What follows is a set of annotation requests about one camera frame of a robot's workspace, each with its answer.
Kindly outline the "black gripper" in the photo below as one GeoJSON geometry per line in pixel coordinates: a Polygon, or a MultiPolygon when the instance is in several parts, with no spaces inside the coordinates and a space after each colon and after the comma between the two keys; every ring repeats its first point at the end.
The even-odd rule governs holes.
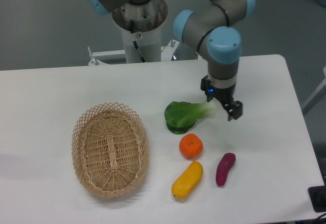
{"type": "Polygon", "coordinates": [[[206,75],[201,79],[200,88],[204,91],[207,97],[207,102],[210,102],[215,98],[221,103],[223,109],[228,114],[228,121],[237,120],[242,116],[243,103],[233,100],[235,84],[228,88],[217,88],[213,85],[213,80],[209,79],[206,75]]]}

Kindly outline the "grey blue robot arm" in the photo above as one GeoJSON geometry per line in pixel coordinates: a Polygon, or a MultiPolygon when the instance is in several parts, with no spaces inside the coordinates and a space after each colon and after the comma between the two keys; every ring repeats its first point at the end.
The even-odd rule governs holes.
{"type": "MultiPolygon", "coordinates": [[[[256,0],[209,0],[210,7],[196,13],[181,11],[173,22],[177,40],[208,62],[201,80],[207,100],[218,100],[229,120],[242,115],[243,105],[233,99],[242,40],[233,25],[255,10],[256,0]]],[[[161,60],[160,29],[167,19],[165,0],[88,0],[100,15],[111,14],[123,35],[128,63],[161,60]]]]}

